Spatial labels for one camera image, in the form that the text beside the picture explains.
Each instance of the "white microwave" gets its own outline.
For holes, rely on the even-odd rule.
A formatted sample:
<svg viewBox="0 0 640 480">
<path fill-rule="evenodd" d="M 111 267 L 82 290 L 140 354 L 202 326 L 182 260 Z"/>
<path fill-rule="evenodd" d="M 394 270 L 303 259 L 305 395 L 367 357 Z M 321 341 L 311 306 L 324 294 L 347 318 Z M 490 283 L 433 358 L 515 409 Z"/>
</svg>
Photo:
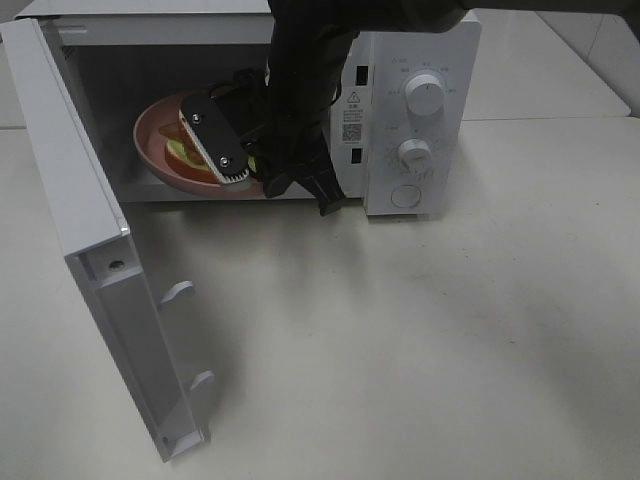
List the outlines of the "white microwave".
<svg viewBox="0 0 640 480">
<path fill-rule="evenodd" d="M 157 178 L 132 130 L 166 95 L 263 68 L 273 20 L 262 0 L 152 3 L 36 1 L 0 31 L 65 260 L 168 460 L 208 436 L 215 365 L 186 368 L 172 353 L 161 320 L 180 316 L 193 286 L 151 292 L 120 203 L 215 195 Z M 326 135 L 345 194 L 367 214 L 440 213 L 479 36 L 469 14 L 447 33 L 354 43 Z M 294 185 L 281 198 L 310 195 Z"/>
</svg>

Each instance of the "qr code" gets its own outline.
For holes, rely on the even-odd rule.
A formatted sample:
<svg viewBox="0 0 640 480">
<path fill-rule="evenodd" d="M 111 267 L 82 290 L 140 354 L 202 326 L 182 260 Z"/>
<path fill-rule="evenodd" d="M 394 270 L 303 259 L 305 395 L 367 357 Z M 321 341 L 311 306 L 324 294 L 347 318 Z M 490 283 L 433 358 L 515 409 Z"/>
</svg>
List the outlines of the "qr code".
<svg viewBox="0 0 640 480">
<path fill-rule="evenodd" d="M 361 142 L 362 141 L 362 124 L 361 123 L 345 123 L 342 126 L 343 142 Z"/>
</svg>

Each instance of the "pink plate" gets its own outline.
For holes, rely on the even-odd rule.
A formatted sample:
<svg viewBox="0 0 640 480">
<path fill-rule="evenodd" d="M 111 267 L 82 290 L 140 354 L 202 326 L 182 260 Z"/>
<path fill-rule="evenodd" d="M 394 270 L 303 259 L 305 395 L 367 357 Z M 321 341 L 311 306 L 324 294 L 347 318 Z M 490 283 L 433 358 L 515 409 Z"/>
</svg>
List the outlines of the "pink plate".
<svg viewBox="0 0 640 480">
<path fill-rule="evenodd" d="M 140 115 L 133 129 L 133 140 L 142 161 L 158 178 L 184 192 L 228 200 L 262 197 L 262 185 L 256 180 L 253 180 L 251 187 L 247 190 L 230 192 L 220 185 L 184 178 L 167 164 L 165 159 L 167 139 L 158 130 L 160 127 L 178 121 L 180 104 L 184 97 L 191 93 L 193 92 L 181 92 L 163 98 Z"/>
</svg>

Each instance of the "timer knob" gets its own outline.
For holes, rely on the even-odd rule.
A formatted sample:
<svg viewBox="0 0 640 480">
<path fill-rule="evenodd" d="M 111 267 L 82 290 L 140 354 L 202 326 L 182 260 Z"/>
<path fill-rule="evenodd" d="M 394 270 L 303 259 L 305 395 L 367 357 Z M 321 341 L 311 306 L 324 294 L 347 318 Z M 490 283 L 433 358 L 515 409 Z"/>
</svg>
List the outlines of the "timer knob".
<svg viewBox="0 0 640 480">
<path fill-rule="evenodd" d="M 420 73 L 407 83 L 405 96 L 409 110 L 428 117 L 444 104 L 444 82 L 435 73 Z"/>
<path fill-rule="evenodd" d="M 398 147 L 398 160 L 409 173 L 421 175 L 430 166 L 431 148 L 424 140 L 407 140 Z"/>
</svg>

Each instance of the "table surface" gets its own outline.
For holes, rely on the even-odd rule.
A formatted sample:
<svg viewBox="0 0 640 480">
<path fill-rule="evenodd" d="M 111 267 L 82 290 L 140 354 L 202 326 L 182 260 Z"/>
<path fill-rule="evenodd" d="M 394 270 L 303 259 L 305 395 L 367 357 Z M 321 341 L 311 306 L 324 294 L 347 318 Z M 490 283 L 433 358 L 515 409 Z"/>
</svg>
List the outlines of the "table surface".
<svg viewBox="0 0 640 480">
<path fill-rule="evenodd" d="M 0 477 L 629 479 L 640 471 L 640 120 L 465 122 L 446 214 L 126 209 L 220 396 L 162 464 L 0 132 Z"/>
<path fill-rule="evenodd" d="M 466 120 L 629 115 L 625 103 L 535 13 L 476 13 L 483 33 Z M 0 44 L 0 128 L 24 125 L 10 85 Z"/>
</svg>

